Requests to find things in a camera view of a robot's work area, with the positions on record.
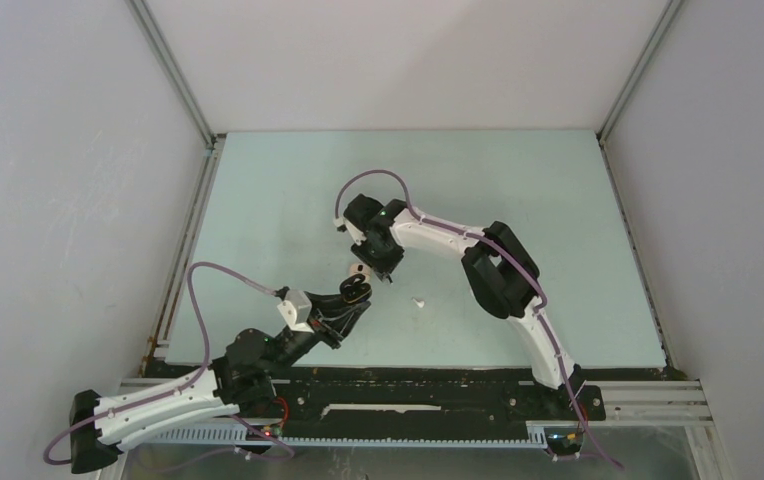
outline red wire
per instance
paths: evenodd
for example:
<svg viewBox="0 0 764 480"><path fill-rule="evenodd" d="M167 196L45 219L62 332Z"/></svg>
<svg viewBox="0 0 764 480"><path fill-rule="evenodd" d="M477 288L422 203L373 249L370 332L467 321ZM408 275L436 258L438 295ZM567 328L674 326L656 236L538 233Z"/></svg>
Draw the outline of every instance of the red wire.
<svg viewBox="0 0 764 480"><path fill-rule="evenodd" d="M290 409L288 408L288 402L285 401L282 397L276 397L276 401L282 404L282 408L285 410L285 413L282 415L282 421L279 422L280 427L285 426L285 422L288 421L288 414L290 413Z"/></svg>

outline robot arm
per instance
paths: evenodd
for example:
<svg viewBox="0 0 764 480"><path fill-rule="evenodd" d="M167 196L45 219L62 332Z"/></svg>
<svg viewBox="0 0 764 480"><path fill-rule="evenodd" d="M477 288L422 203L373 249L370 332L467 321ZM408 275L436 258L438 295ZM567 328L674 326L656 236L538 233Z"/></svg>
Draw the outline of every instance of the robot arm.
<svg viewBox="0 0 764 480"><path fill-rule="evenodd" d="M556 354L546 329L551 329L554 338L557 336L544 312L539 312L543 322L536 319L534 310L540 303L537 292L507 260L495 262L498 253L479 240L484 237L499 245L532 278L538 278L538 267L511 229L501 222L488 228L457 225L416 209L415 212L420 218L415 218L402 200L392 200L383 206L359 194L335 224L339 230L349 232L352 252L383 280L391 280L391 273L408 248L459 260L479 305L491 315L507 319L520 334L530 352L535 380L554 390L561 387L564 381L558 359L562 359L568 372L574 370L575 364L558 340L561 353ZM450 225L454 231L438 227L438 223Z"/></svg>
<svg viewBox="0 0 764 480"><path fill-rule="evenodd" d="M102 412L108 415L70 434L72 472L86 473L114 463L117 456L143 441L182 425L232 414L255 416L276 397L271 372L290 367L320 342L338 348L370 302L370 285L363 275L341 284L340 293L315 295L287 287L276 292L277 309L287 326L275 337L256 329L240 332L222 357L184 389L193 373L154 387L114 397L93 390L75 396L70 425ZM144 402L156 394L172 395Z"/></svg>

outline light blue table surface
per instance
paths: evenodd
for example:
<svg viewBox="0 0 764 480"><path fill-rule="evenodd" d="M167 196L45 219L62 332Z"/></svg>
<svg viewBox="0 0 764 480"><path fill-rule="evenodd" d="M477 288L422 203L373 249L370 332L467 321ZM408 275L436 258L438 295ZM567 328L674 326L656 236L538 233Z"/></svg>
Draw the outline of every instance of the light blue table surface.
<svg viewBox="0 0 764 480"><path fill-rule="evenodd" d="M629 242L591 131L377 131L234 133L227 138L194 260L266 285L335 293L356 259L332 224L335 196L371 168L403 176L414 203L468 225L508 224L541 269L547 312L585 367L660 367L656 334ZM403 198L389 177L353 185L383 204ZM200 269L197 297L212 356L244 328L277 334L277 300ZM374 279L371 308L338 350L300 362L327 366L527 366L505 321L483 312L457 261L407 251L394 283ZM418 308L412 301L425 301ZM167 361L202 359L185 292Z"/></svg>

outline white wall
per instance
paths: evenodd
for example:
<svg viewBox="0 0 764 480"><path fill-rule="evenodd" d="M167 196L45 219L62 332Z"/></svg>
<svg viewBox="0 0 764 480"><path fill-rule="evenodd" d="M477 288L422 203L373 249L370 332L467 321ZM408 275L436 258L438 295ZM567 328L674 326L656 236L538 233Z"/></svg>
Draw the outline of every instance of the white wall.
<svg viewBox="0 0 764 480"><path fill-rule="evenodd" d="M150 2L218 132L596 129L665 4Z"/></svg>
<svg viewBox="0 0 764 480"><path fill-rule="evenodd" d="M680 366L764 478L764 2L688 2L609 153Z"/></svg>
<svg viewBox="0 0 764 480"><path fill-rule="evenodd" d="M69 475L41 451L136 366L202 152L125 2L0 0L0 480Z"/></svg>

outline glass panel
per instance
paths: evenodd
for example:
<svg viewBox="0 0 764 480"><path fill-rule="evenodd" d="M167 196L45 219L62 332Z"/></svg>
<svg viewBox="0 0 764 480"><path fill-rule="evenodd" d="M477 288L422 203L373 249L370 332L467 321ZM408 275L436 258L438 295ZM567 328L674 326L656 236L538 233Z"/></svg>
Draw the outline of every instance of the glass panel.
<svg viewBox="0 0 764 480"><path fill-rule="evenodd" d="M550 461L540 450L429 448L304 448L284 463L247 462L224 454L206 458L172 474L155 474L138 466L134 457L156 467L176 465L212 447L148 445L129 456L128 480L159 478L269 480L379 480L471 478L528 479L649 479L696 477L685 430L682 428L601 428L598 440L626 466L620 473L600 459ZM589 444L583 451L591 451Z"/></svg>

